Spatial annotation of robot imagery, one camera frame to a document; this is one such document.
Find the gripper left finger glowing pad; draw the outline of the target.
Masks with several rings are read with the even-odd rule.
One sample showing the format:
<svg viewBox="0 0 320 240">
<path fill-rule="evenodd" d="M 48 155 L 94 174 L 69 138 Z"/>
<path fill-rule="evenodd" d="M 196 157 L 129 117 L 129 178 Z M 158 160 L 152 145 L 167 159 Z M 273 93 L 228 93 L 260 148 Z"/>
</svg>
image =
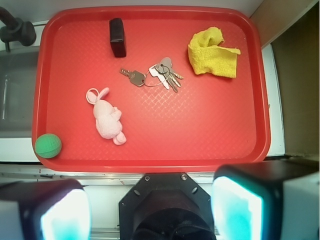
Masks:
<svg viewBox="0 0 320 240">
<path fill-rule="evenodd" d="M 2 240 L 88 240 L 92 211 L 74 179 L 0 185 Z"/>
</svg>

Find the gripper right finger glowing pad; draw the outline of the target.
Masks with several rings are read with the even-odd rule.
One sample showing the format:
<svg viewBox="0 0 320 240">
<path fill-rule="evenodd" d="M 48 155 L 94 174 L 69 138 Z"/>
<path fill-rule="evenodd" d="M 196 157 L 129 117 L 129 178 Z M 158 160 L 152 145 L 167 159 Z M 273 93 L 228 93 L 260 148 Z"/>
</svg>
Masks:
<svg viewBox="0 0 320 240">
<path fill-rule="evenodd" d="M 214 173 L 211 211 L 224 240 L 317 240 L 319 163 L 268 160 L 224 164 Z"/>
</svg>

